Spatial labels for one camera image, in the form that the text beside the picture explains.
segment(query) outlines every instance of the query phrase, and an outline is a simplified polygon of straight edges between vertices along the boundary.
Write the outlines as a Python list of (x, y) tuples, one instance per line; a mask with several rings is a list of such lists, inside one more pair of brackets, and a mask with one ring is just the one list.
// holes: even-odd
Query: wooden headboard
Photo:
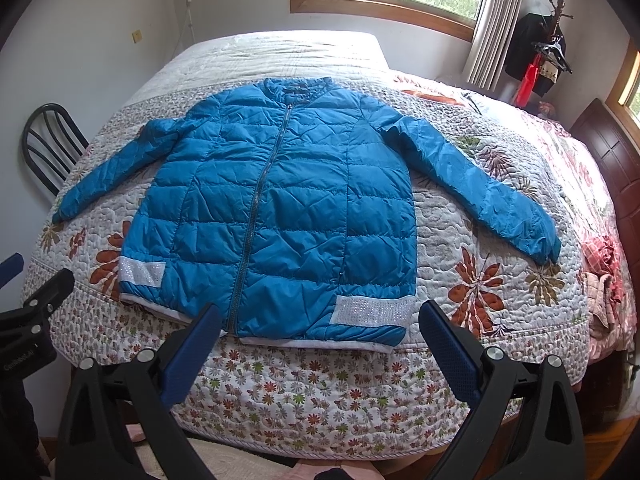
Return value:
[(575, 121), (570, 133), (586, 144), (609, 188), (640, 319), (640, 153), (599, 99)]

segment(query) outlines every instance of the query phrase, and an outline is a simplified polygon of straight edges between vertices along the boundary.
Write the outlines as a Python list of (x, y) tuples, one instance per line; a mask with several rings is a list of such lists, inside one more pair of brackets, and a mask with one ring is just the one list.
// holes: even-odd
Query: wooden floor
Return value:
[[(587, 459), (587, 479), (597, 480), (609, 468), (624, 446), (639, 417), (617, 420), (606, 424), (584, 437)], [(502, 463), (508, 443), (515, 431), (515, 421), (507, 422), (498, 432), (487, 459), (482, 464), (477, 480), (493, 474)], [(404, 469), (385, 476), (386, 480), (424, 480), (440, 458), (440, 454), (427, 455)]]

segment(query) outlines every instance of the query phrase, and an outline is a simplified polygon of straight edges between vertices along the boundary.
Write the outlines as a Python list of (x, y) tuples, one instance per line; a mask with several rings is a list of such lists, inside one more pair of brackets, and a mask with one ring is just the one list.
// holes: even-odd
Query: white curtain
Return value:
[(495, 90), (522, 0), (483, 0), (463, 78)]

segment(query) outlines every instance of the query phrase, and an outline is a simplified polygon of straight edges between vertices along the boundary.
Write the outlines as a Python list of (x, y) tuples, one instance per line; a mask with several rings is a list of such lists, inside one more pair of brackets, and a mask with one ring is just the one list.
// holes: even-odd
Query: white wall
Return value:
[[(184, 0), (174, 1), (182, 22)], [(258, 30), (360, 30), (375, 34), (391, 68), (427, 78), (460, 74), (470, 48), (466, 41), (404, 23), (341, 14), (291, 14), (289, 0), (193, 0), (192, 5), (197, 41)], [(548, 0), (523, 0), (521, 14), (552, 10)], [(567, 0), (566, 13), (576, 16), (561, 25), (575, 74), (563, 75), (545, 99), (556, 105), (560, 120), (569, 127), (595, 97), (608, 96), (628, 34), (605, 0)]]
[[(141, 29), (134, 44), (131, 33)], [(39, 105), (59, 102), (89, 139), (164, 65), (177, 41), (172, 0), (34, 0), (0, 52), (0, 259), (28, 261), (51, 196), (33, 185), (18, 152)], [(18, 307), (22, 280), (0, 290)], [(26, 381), (43, 436), (55, 436), (68, 385), (62, 358)]]
[[(184, 0), (175, 2), (182, 25)], [(466, 41), (405, 23), (343, 14), (291, 14), (289, 0), (193, 0), (192, 14), (196, 41), (261, 30), (370, 32), (392, 68), (427, 77), (461, 73), (470, 49)]]
[[(528, 12), (552, 14), (549, 0), (523, 0), (522, 15)], [(544, 99), (553, 103), (566, 128), (574, 124), (596, 97), (608, 97), (626, 54), (629, 34), (606, 0), (566, 0), (560, 27), (567, 48), (566, 58), (573, 74), (562, 74)]]

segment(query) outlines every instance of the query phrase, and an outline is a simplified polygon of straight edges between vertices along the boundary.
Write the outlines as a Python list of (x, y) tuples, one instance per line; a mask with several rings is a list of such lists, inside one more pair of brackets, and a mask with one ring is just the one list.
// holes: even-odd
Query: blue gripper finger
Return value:
[(188, 336), (167, 363), (161, 378), (160, 399), (167, 409), (187, 398), (221, 329), (222, 316), (214, 304), (207, 305), (184, 329), (188, 330)]
[[(466, 402), (474, 409), (481, 397), (478, 387), (480, 370), (456, 336), (457, 331), (464, 329), (452, 325), (438, 304), (432, 300), (426, 301), (420, 307), (418, 325), (456, 399)], [(473, 338), (468, 330), (465, 332)], [(478, 350), (482, 353), (482, 345), (475, 338), (473, 341), (466, 340), (465, 344), (478, 345)]]
[(20, 253), (15, 253), (2, 262), (0, 264), (0, 288), (3, 288), (7, 283), (20, 274), (23, 268), (24, 260)]

